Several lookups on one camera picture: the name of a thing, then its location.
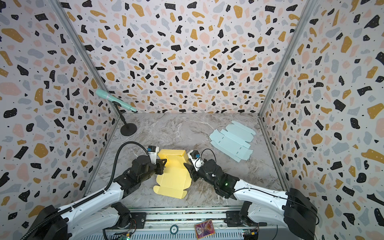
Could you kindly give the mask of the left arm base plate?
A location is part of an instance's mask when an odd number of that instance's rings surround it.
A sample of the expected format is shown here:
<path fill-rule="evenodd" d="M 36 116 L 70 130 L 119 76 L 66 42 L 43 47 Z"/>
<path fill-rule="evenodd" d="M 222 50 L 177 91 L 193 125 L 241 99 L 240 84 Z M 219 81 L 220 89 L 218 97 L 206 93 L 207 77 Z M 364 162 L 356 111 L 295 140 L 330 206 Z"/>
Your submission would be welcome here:
<path fill-rule="evenodd" d="M 119 216 L 118 221 L 107 230 L 138 230 L 143 229 L 146 223 L 147 213 L 131 212 L 130 214 L 123 214 Z"/>

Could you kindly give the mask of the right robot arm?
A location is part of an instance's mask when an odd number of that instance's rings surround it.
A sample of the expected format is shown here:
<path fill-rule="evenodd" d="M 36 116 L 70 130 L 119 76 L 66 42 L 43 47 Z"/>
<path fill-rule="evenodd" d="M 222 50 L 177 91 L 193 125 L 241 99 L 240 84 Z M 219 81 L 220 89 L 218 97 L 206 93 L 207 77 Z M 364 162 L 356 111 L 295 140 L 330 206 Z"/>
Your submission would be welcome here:
<path fill-rule="evenodd" d="M 243 202 L 239 212 L 242 224 L 256 227 L 259 223 L 281 225 L 303 240 L 315 239 L 320 220 L 318 210 L 299 190 L 274 191 L 252 185 L 238 177 L 224 173 L 215 160 L 199 161 L 195 167 L 184 164 L 192 180 L 204 180 L 215 193 L 226 199 Z"/>

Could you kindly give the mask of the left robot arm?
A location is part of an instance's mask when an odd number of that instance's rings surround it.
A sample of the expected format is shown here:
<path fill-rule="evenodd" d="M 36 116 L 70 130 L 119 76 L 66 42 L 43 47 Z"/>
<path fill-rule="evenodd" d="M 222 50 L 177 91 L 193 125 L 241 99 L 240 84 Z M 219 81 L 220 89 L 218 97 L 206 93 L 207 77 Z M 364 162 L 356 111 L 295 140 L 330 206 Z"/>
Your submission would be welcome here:
<path fill-rule="evenodd" d="M 44 208 L 22 239 L 78 240 L 98 230 L 127 226 L 131 212 L 121 200 L 154 174 L 162 175 L 166 163 L 166 159 L 152 163 L 147 155 L 137 157 L 132 167 L 115 178 L 109 187 L 60 208 L 52 205 Z"/>

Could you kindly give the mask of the yellow paper box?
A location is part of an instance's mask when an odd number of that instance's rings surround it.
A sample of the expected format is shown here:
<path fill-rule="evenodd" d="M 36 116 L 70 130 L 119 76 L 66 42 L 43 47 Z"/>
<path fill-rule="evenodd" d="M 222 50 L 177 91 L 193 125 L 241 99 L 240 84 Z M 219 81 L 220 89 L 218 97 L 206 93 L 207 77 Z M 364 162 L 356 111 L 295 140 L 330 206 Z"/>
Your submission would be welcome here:
<path fill-rule="evenodd" d="M 158 185 L 153 187 L 157 195 L 183 199 L 187 195 L 186 189 L 191 186 L 191 176 L 184 164 L 189 164 L 185 150 L 161 150 L 158 153 L 161 159 L 166 159 L 164 173 L 157 175 Z"/>

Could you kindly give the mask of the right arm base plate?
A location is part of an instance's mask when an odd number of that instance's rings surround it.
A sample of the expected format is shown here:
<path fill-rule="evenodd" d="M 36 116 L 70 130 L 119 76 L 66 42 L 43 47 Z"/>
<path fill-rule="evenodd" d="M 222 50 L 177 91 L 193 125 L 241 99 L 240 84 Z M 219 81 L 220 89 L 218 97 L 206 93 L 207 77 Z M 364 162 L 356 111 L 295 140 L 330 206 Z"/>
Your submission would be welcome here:
<path fill-rule="evenodd" d="M 254 222 L 245 211 L 226 211 L 224 222 L 228 227 L 266 227 L 268 225 L 264 222 Z"/>

